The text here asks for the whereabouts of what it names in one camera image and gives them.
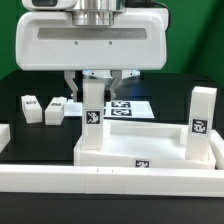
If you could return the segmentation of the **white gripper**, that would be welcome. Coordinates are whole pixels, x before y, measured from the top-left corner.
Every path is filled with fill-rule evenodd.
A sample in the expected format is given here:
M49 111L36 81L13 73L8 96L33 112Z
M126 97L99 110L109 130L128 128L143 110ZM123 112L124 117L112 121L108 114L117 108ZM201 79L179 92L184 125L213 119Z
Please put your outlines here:
M28 12L16 30L16 62L23 70L65 71L64 79L77 101L75 72L111 70L105 99L113 100L121 70L159 70L167 60L164 8L128 8L111 26L76 26L70 12Z

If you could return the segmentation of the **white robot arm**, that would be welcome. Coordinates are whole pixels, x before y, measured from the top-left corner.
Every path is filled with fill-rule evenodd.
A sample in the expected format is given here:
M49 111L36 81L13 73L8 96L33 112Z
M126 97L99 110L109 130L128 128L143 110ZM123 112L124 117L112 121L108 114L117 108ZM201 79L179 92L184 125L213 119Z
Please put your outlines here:
M111 78L107 101L124 70L159 70L167 60L167 6L144 0L22 0L27 12L16 29L16 63L23 70L62 71L73 83L77 71Z

